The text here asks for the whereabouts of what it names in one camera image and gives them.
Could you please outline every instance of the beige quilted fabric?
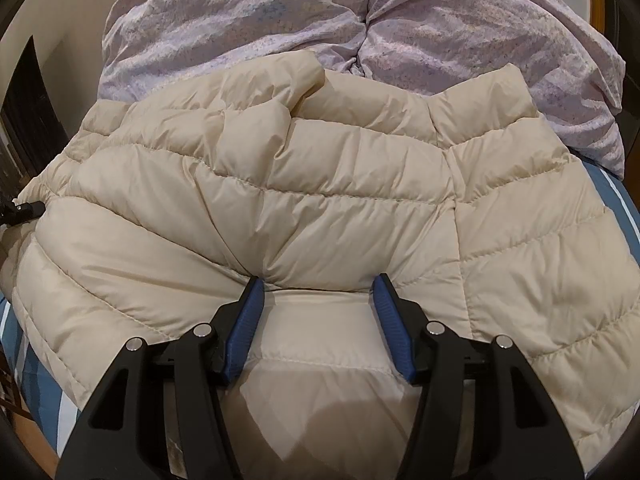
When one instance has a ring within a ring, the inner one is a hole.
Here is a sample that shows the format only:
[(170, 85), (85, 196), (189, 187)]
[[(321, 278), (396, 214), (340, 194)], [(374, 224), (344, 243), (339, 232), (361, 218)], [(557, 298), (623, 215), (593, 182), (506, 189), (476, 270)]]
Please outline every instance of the beige quilted fabric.
[(20, 196), (0, 288), (78, 406), (132, 336), (268, 284), (223, 400), (246, 478), (389, 479), (418, 391), (369, 304), (388, 272), (458, 334), (510, 334), (586, 469), (640, 399), (640, 273), (582, 164), (511, 65), (423, 98), (309, 52), (99, 101)]

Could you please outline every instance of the metal pin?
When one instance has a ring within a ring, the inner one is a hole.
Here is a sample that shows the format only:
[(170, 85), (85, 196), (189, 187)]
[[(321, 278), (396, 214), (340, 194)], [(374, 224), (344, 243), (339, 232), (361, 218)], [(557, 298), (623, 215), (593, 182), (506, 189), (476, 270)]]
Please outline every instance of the metal pin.
[(502, 334), (495, 338), (495, 343), (500, 348), (511, 348), (513, 346), (513, 339), (511, 339), (508, 335)]
[(427, 332), (431, 335), (444, 334), (444, 325), (439, 321), (430, 321), (427, 323)]
[(211, 325), (209, 323), (200, 323), (193, 329), (193, 334), (197, 337), (205, 337), (211, 333)]
[(140, 339), (139, 337), (132, 337), (127, 341), (126, 347), (127, 347), (127, 350), (131, 352), (140, 350), (142, 348), (142, 339)]

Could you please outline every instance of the beige puffer jacket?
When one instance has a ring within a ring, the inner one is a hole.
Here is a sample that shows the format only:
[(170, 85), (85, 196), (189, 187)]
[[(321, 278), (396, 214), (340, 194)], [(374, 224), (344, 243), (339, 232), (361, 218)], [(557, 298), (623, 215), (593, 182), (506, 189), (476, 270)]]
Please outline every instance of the beige puffer jacket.
[(418, 391), (369, 304), (380, 272), (461, 336), (511, 335), (586, 469), (640, 399), (638, 266), (511, 65), (423, 98), (295, 52), (100, 101), (20, 199), (47, 211), (2, 234), (0, 288), (80, 407), (128, 338), (265, 279), (223, 400), (248, 479), (395, 475)]

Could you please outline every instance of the mattress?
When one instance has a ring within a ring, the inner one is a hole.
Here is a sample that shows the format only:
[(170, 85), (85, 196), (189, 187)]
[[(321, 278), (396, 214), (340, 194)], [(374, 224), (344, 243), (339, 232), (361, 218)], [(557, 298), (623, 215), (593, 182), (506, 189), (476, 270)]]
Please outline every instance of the mattress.
[[(640, 264), (640, 213), (622, 182), (593, 161), (582, 158), (602, 201), (616, 216), (629, 249)], [(80, 411), (36, 357), (11, 304), (0, 293), (0, 344), (24, 400), (51, 447), (62, 455)]]

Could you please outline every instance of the blue rubber pad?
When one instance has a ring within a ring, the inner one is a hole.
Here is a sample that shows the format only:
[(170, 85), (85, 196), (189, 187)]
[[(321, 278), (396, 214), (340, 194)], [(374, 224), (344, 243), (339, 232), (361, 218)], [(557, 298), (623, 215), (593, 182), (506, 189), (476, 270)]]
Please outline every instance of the blue rubber pad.
[(236, 380), (242, 373), (263, 308), (264, 283), (262, 280), (257, 280), (226, 340), (225, 369), (222, 373), (229, 383)]
[(373, 280), (373, 305), (378, 313), (386, 344), (391, 352), (396, 370), (411, 383), (415, 377), (414, 353), (411, 338), (407, 332), (394, 300), (386, 290), (385, 282), (380, 276)]

